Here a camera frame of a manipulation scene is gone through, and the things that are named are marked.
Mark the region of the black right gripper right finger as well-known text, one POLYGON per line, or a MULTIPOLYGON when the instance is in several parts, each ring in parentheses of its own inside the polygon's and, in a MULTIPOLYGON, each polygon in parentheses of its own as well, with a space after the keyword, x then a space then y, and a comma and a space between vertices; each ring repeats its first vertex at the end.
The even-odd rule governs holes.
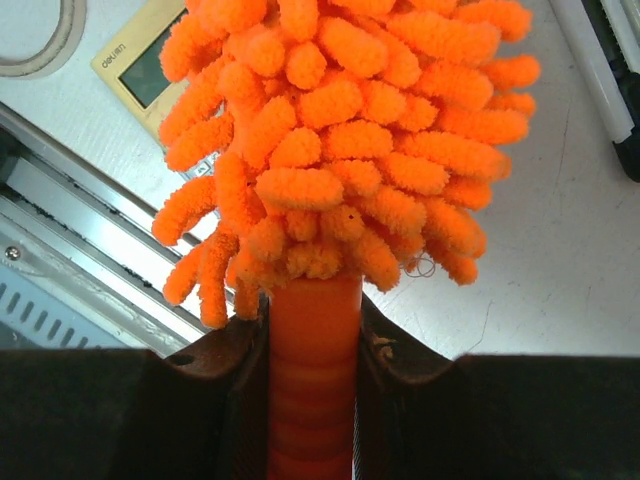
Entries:
POLYGON ((635 479, 633 357, 450 360, 362 302, 359 479, 635 479))

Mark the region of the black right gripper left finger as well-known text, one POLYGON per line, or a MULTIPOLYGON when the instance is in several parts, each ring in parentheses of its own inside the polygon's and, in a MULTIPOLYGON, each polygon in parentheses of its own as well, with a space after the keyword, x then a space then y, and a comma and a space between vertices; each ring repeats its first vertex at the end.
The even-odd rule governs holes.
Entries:
POLYGON ((263 479, 269 303, 168 357, 5 350, 5 479, 263 479))

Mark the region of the orange microfiber duster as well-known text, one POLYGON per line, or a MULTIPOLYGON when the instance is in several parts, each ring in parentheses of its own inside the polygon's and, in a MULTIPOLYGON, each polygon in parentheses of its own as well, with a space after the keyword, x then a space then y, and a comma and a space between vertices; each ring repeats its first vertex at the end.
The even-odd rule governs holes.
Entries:
POLYGON ((152 232, 215 231, 173 268, 166 300, 204 325, 270 299, 270 479, 347 479, 362 286, 393 289, 427 255, 460 285, 486 249, 475 211, 511 170, 536 110, 519 1, 190 1, 160 63, 187 88, 159 127, 167 166, 209 154, 152 232))

